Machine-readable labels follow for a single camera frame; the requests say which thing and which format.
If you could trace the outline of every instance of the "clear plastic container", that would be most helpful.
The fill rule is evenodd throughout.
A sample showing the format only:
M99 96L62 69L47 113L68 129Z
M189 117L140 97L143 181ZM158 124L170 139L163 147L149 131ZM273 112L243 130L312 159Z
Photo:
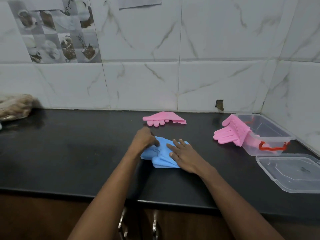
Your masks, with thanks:
M251 156L258 154L278 155L286 150L287 144L291 140L295 139L293 134L263 115L238 113L236 116L252 130L242 144L242 147Z
M320 193L320 161L307 154L257 155L265 173L289 193Z

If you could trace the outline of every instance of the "kitchen counter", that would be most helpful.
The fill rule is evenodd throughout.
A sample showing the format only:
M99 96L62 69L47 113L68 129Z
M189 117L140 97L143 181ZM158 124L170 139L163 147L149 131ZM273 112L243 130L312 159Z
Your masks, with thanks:
M0 131L0 190L47 198L91 200L120 162L143 116L155 112L34 110L28 118L3 123ZM182 138L266 218L320 221L320 194L281 190L242 147L213 140L227 113L177 113L186 125L166 123L151 130ZM297 141L287 153L314 155ZM142 160L126 205L218 215L201 179L181 169L156 169Z

